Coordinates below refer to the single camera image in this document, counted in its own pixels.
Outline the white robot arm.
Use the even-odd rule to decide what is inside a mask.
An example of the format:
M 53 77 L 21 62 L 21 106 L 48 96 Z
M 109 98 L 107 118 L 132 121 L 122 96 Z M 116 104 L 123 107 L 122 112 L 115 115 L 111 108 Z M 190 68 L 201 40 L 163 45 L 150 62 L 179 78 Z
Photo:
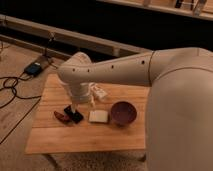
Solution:
M 79 104 L 89 84 L 147 86 L 148 171 L 213 171 L 213 52 L 187 47 L 93 63 L 78 52 L 58 76 Z

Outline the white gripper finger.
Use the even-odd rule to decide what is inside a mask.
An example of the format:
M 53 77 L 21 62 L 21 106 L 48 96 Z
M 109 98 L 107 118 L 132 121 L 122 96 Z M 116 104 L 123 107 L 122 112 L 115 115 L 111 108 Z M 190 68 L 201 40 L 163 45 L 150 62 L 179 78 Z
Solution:
M 92 108 L 95 108 L 95 107 L 96 107 L 95 100 L 94 100 L 93 97 L 91 97 L 89 104 L 90 104 L 90 106 L 91 106 Z
M 77 110 L 77 103 L 71 103 L 71 111 L 75 113 Z

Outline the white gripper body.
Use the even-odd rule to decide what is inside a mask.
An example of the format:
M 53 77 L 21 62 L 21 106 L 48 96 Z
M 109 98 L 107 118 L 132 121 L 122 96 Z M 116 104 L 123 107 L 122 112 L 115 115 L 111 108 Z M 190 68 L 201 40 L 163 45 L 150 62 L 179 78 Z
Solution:
M 108 93 L 97 83 L 81 83 L 69 87 L 69 95 L 74 103 L 89 103 L 95 99 L 102 100 Z

